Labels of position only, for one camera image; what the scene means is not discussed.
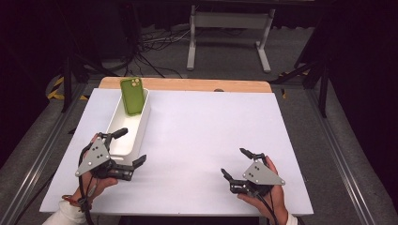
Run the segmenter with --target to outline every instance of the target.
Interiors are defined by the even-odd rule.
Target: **table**
[[[107,128],[120,99],[120,91],[116,89],[120,79],[105,78],[91,95],[41,212],[55,211],[60,196],[77,187],[74,172],[80,149],[93,133]],[[220,168],[242,179],[241,174],[252,162],[238,148],[254,151],[259,146],[266,146],[279,165],[280,176],[286,181],[289,211],[296,216],[313,213],[269,84],[145,78],[143,85],[151,97],[151,113],[140,150],[147,160],[134,172],[131,182],[120,181],[106,189],[96,199],[92,213],[258,217],[255,208],[229,192]],[[215,88],[230,92],[213,92]],[[235,88],[240,93],[231,92]]]

